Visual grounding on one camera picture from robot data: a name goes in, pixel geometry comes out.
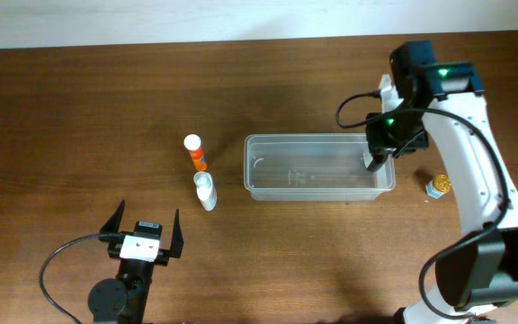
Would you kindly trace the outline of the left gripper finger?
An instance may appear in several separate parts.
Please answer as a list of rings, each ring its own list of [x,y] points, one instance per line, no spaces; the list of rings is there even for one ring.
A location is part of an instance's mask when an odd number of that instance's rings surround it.
[[[183,233],[180,224],[180,211],[176,210],[174,215],[174,226],[169,248],[169,256],[171,258],[180,258],[183,252]]]
[[[113,237],[113,236],[119,236],[121,234],[120,225],[121,225],[121,220],[123,217],[124,209],[125,209],[125,201],[122,200],[120,202],[119,206],[117,207],[116,211],[114,212],[114,214],[101,227],[101,229],[99,231],[99,233],[101,235],[103,235],[103,236],[110,235],[111,237]]]

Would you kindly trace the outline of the dark bottle white cap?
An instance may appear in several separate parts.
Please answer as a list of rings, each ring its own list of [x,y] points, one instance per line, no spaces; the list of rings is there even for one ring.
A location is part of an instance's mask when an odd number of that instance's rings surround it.
[[[386,157],[384,155],[373,155],[370,152],[365,152],[362,159],[366,170],[375,173],[382,168]]]

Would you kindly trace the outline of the white bottle clear cap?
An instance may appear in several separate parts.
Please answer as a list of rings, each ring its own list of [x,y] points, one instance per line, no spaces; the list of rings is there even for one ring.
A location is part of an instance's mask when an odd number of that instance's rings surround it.
[[[214,210],[218,195],[211,174],[197,172],[193,177],[193,182],[196,185],[196,194],[203,209],[207,212]]]

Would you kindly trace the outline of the small jar gold lid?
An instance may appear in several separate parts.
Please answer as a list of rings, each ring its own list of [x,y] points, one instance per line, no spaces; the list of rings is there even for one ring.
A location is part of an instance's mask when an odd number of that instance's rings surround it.
[[[451,190],[451,180],[447,175],[435,175],[425,186],[426,194],[439,199]]]

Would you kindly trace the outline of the orange tablet tube white cap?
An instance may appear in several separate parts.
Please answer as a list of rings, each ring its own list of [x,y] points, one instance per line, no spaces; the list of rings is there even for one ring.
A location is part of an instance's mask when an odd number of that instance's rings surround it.
[[[189,134],[183,140],[183,145],[189,151],[195,169],[204,172],[207,169],[207,162],[204,157],[201,138],[196,134]]]

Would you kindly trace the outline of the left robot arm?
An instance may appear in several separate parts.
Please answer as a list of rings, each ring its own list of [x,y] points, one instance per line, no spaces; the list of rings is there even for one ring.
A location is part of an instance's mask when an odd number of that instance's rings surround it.
[[[101,280],[88,294],[94,323],[141,323],[154,268],[182,255],[180,212],[174,214],[170,248],[165,249],[160,247],[163,227],[158,223],[138,221],[134,230],[121,231],[124,209],[121,202],[100,229],[100,240],[108,244],[108,256],[119,261],[119,269],[115,277]]]

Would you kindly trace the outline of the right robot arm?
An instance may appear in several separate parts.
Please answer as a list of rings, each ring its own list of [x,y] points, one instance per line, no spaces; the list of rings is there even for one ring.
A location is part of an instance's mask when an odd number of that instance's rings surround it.
[[[436,284],[398,310],[397,323],[477,323],[518,301],[518,191],[501,158],[477,70],[440,64],[429,41],[409,41],[389,57],[394,82],[380,93],[383,110],[366,119],[370,159],[434,143],[460,213],[460,240],[430,257]]]

